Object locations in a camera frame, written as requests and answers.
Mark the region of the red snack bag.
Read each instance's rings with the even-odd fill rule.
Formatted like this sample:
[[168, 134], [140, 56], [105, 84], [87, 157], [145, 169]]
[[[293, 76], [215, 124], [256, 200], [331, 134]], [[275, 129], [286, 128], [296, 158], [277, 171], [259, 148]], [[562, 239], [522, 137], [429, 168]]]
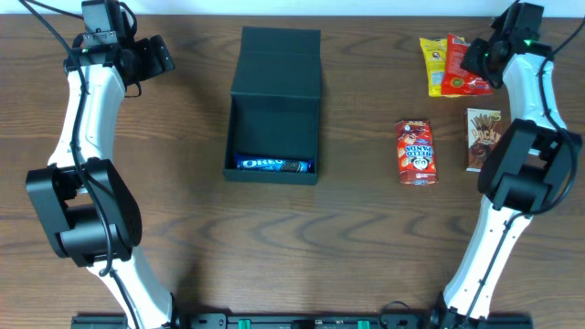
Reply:
[[447, 36], [446, 61], [441, 95], [448, 97], [490, 95], [490, 85], [478, 75], [461, 68], [469, 44], [454, 34]]

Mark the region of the yellow snack bag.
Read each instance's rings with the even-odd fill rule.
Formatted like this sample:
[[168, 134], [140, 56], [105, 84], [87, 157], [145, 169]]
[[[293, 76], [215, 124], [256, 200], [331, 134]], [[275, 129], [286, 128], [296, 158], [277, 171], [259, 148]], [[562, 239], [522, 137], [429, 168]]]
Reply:
[[431, 97], [461, 97], [461, 94], [443, 94], [441, 91], [446, 66], [447, 38], [427, 39], [421, 37], [420, 48], [425, 62], [429, 95]]

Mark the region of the black gift box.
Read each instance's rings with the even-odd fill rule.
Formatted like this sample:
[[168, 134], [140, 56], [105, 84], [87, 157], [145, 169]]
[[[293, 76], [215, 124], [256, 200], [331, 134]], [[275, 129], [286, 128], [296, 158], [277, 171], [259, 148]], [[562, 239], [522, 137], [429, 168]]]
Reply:
[[[243, 27], [230, 97], [225, 179], [315, 185], [322, 100], [320, 31]], [[239, 170], [235, 154], [313, 160], [314, 169]]]

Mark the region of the blue Oreo cookie pack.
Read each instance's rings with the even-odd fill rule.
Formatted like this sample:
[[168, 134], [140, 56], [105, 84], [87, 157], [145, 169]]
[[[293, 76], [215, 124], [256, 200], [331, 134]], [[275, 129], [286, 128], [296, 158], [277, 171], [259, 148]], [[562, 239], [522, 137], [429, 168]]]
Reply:
[[235, 154], [235, 166], [239, 170], [309, 173], [314, 169], [313, 160], [281, 159], [256, 155]]

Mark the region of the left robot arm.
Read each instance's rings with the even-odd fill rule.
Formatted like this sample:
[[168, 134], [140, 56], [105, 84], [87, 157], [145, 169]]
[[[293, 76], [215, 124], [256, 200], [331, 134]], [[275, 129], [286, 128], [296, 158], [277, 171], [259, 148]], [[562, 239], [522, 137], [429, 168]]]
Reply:
[[118, 111], [130, 86], [174, 69], [160, 36], [136, 40], [137, 19], [121, 1], [84, 1], [85, 30], [68, 44], [63, 69], [69, 100], [46, 167], [27, 174], [26, 190], [54, 252], [99, 277], [121, 305], [120, 328], [184, 328], [176, 300], [139, 244], [140, 209], [116, 170]]

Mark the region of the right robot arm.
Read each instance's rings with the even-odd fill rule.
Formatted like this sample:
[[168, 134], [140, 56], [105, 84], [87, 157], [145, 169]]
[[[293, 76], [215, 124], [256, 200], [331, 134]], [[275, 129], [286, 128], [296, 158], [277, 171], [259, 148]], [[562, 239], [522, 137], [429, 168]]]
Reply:
[[498, 279], [533, 217], [557, 207], [574, 186], [582, 139], [558, 112], [552, 83], [557, 50], [540, 42], [544, 8], [515, 1], [477, 38], [463, 69], [496, 89], [505, 87], [511, 124], [478, 177], [477, 225], [452, 280], [441, 292], [428, 328], [531, 328], [530, 316], [490, 313]]

